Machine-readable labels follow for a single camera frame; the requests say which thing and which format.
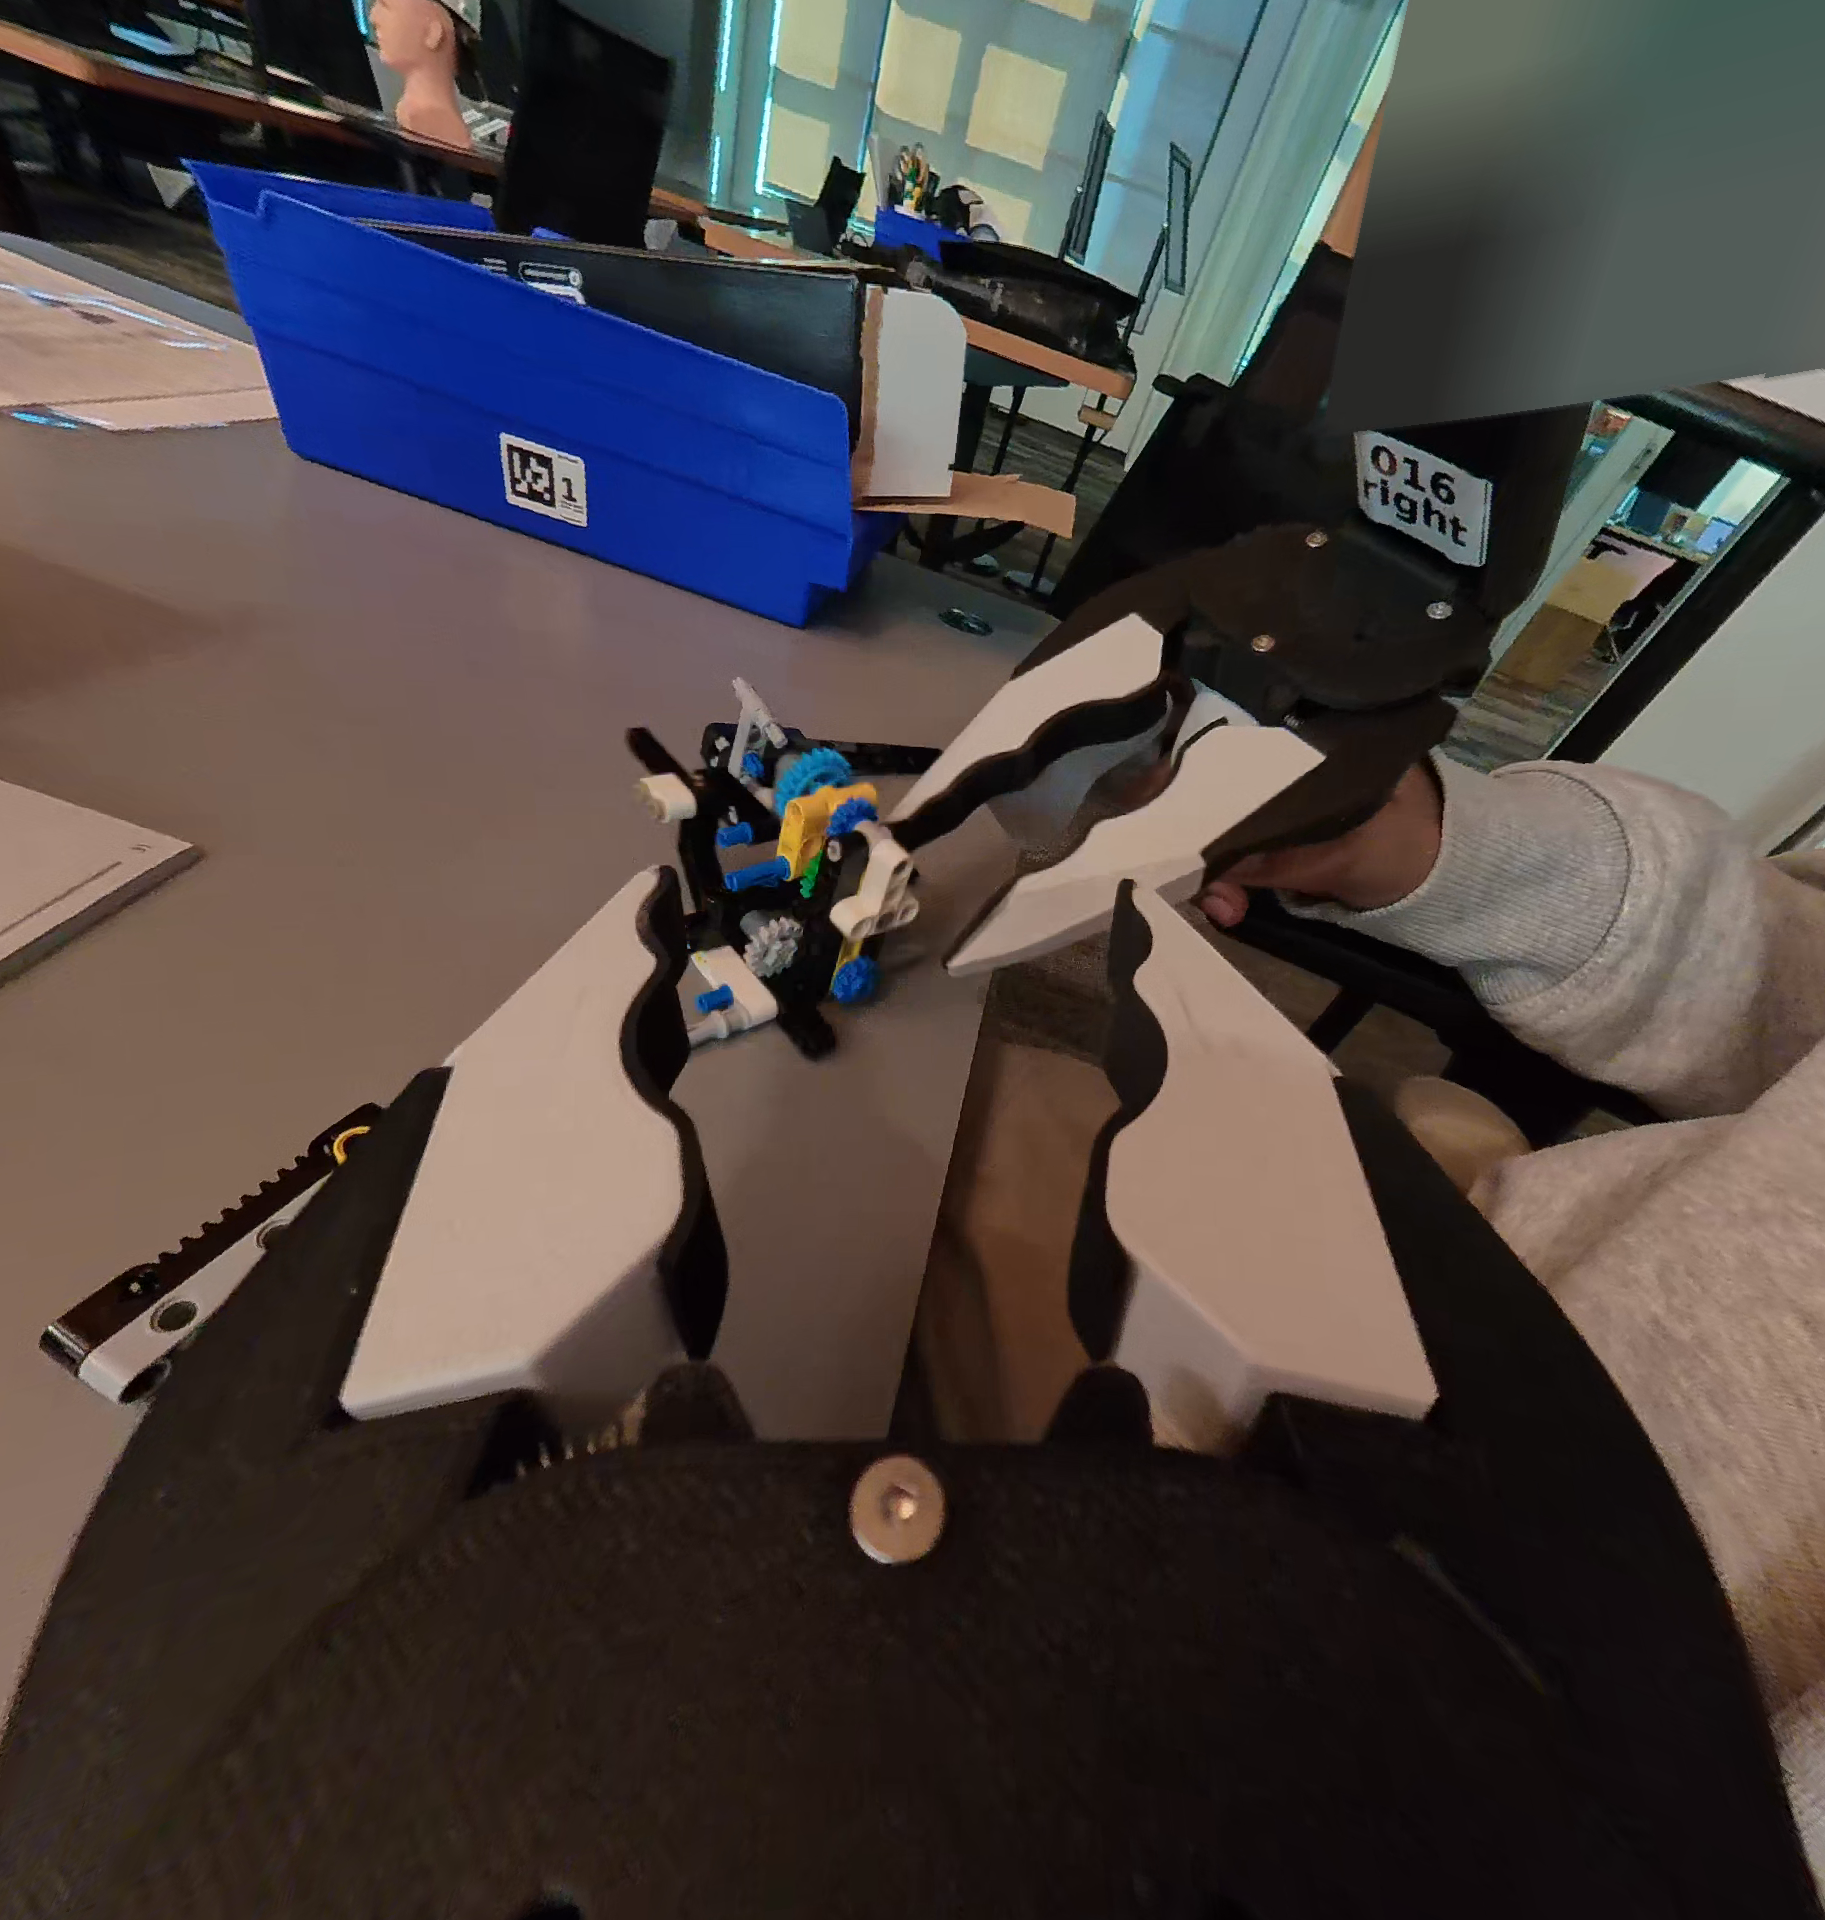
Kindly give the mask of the person's right forearm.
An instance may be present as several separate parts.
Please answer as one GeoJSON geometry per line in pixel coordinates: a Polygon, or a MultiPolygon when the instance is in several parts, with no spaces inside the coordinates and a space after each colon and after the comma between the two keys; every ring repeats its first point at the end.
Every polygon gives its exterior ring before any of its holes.
{"type": "Polygon", "coordinates": [[[1445,965],[1530,1053],[1662,1124],[1743,1113],[1825,1042],[1825,851],[1766,859],[1714,803],[1617,770],[1438,780],[1414,892],[1292,910],[1445,965]]]}

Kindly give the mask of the blue plastic bin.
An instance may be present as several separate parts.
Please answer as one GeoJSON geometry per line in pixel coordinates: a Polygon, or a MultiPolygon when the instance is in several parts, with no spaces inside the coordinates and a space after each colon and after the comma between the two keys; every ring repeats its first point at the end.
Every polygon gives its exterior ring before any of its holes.
{"type": "Polygon", "coordinates": [[[239,163],[191,163],[189,171],[249,315],[269,302],[276,284],[370,296],[412,275],[412,271],[396,267],[402,241],[381,236],[381,225],[495,236],[494,214],[464,197],[264,174],[239,163]]]}
{"type": "Polygon", "coordinates": [[[203,197],[306,461],[785,627],[900,538],[819,387],[273,189],[203,197]]]}

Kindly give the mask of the lego instruction booklet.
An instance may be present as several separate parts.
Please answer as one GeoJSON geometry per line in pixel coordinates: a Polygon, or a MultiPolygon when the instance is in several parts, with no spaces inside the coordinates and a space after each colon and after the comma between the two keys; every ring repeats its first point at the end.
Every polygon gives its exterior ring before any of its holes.
{"type": "Polygon", "coordinates": [[[0,782],[0,987],[198,856],[179,839],[0,782]]]}

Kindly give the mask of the wooden office desk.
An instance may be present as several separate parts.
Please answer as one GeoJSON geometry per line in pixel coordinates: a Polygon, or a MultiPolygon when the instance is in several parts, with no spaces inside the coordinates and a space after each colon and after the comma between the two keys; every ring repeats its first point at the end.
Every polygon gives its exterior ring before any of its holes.
{"type": "MultiPolygon", "coordinates": [[[[44,35],[38,29],[25,29],[5,18],[0,18],[0,60],[18,61],[61,85],[98,94],[117,94],[152,104],[198,112],[203,117],[224,117],[232,123],[273,126],[283,134],[330,140],[349,149],[388,153],[399,163],[451,166],[474,181],[495,181],[502,171],[502,161],[477,145],[452,149],[438,140],[402,134],[395,126],[395,122],[366,110],[341,101],[304,104],[267,94],[264,86],[214,85],[203,78],[168,72],[156,61],[98,54],[94,46],[44,35]]],[[[1133,370],[1089,364],[1077,353],[1041,347],[1040,340],[1011,336],[985,318],[966,318],[966,338],[979,353],[994,353],[996,359],[1011,366],[1037,370],[1045,383],[1060,383],[1091,398],[1127,399],[1137,387],[1133,370]]]]}

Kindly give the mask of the black bag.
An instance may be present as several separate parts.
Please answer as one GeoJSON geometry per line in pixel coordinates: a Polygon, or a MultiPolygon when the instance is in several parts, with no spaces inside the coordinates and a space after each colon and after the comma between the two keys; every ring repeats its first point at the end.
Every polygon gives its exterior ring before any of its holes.
{"type": "Polygon", "coordinates": [[[1089,359],[1120,366],[1128,359],[1128,329],[1138,302],[1057,261],[1005,241],[943,236],[936,254],[909,249],[900,256],[909,290],[945,297],[961,315],[1089,359]]]}

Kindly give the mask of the person's right hand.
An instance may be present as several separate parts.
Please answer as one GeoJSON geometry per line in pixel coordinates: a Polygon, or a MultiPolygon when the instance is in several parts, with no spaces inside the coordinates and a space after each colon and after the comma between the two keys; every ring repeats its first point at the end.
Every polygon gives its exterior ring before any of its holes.
{"type": "Polygon", "coordinates": [[[1250,852],[1193,896],[1200,914],[1232,932],[1260,892],[1376,911],[1414,892],[1444,847],[1444,784],[1431,761],[1408,770],[1361,826],[1321,844],[1250,852]]]}

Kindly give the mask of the black cardboard box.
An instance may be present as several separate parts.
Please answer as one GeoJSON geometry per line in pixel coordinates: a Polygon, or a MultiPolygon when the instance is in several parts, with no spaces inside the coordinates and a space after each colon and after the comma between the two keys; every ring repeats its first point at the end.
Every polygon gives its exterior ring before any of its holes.
{"type": "Polygon", "coordinates": [[[851,271],[620,250],[391,220],[363,225],[635,323],[838,399],[863,513],[957,513],[1073,532],[1073,496],[953,465],[943,399],[966,387],[967,329],[936,296],[851,271]]]}

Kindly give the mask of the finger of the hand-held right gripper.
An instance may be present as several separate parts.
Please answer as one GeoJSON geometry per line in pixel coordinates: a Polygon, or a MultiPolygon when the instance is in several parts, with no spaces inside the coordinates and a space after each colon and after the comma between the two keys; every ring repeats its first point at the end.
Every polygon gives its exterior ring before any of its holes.
{"type": "Polygon", "coordinates": [[[1018,874],[943,955],[945,974],[990,974],[1099,934],[1133,881],[1162,900],[1206,874],[1206,847],[1321,765],[1289,728],[1214,722],[1169,763],[1162,788],[1099,818],[1060,859],[1018,874]]]}
{"type": "Polygon", "coordinates": [[[936,844],[990,814],[1011,844],[1066,844],[1091,788],[1191,706],[1162,633],[1127,613],[1018,670],[895,803],[900,844],[936,844]]]}

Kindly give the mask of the black white lego rack beam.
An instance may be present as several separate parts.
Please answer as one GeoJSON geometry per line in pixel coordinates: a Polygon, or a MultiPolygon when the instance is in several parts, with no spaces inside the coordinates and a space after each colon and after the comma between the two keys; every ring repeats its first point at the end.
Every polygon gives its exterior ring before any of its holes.
{"type": "Polygon", "coordinates": [[[39,1352],[115,1404],[147,1403],[168,1380],[179,1345],[228,1299],[381,1113],[383,1108],[366,1101],[339,1118],[299,1159],[196,1235],[126,1266],[55,1316],[38,1337],[39,1352]]]}

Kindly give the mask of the multicoloured lego gear assembly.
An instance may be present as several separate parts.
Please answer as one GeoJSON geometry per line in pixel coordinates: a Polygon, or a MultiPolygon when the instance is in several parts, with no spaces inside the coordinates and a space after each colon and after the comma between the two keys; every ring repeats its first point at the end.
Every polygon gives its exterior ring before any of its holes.
{"type": "Polygon", "coordinates": [[[877,814],[875,780],[829,748],[773,788],[700,758],[688,765],[648,728],[627,732],[635,793],[676,833],[692,1045],[779,1028],[810,1061],[836,1047],[829,1006],[877,996],[881,947],[919,914],[916,859],[877,814]]]}

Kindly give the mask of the mannequin head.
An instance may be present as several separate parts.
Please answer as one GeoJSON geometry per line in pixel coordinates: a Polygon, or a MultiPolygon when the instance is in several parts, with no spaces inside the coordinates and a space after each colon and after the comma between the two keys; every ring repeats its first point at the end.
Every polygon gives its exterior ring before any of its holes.
{"type": "Polygon", "coordinates": [[[396,126],[469,149],[460,68],[474,51],[481,3],[366,3],[366,18],[378,61],[399,81],[396,126]]]}

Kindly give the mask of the black computer monitor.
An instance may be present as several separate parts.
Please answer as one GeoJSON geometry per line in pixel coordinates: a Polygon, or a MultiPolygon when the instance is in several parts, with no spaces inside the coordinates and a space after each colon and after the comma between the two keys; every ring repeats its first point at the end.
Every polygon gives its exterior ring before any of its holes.
{"type": "Polygon", "coordinates": [[[494,225],[638,250],[674,78],[669,60],[609,25],[528,3],[494,225]]]}

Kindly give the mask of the white paper sheets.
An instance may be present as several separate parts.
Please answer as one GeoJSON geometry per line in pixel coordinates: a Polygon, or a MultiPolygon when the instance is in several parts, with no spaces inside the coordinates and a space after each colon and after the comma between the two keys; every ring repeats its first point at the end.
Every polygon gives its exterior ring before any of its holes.
{"type": "Polygon", "coordinates": [[[0,246],[0,414],[103,432],[276,420],[250,340],[0,246]]]}

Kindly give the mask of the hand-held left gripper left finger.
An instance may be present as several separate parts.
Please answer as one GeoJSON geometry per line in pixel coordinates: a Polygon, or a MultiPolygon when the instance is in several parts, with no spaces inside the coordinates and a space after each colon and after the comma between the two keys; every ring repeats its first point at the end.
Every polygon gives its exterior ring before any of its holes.
{"type": "Polygon", "coordinates": [[[614,1424],[709,1354],[729,1250],[674,1101],[682,928],[676,871],[638,871],[448,1058],[347,1419],[524,1394],[551,1424],[614,1424]]]}

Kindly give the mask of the person's beige pants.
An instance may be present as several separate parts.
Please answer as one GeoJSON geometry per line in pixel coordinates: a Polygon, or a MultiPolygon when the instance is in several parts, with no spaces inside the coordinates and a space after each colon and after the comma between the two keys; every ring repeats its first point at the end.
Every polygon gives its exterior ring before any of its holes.
{"type": "Polygon", "coordinates": [[[1113,1108],[1089,1061],[979,1042],[916,1335],[939,1436],[1037,1441],[1089,1363],[1066,1316],[1066,1262],[1091,1140],[1113,1108]]]}

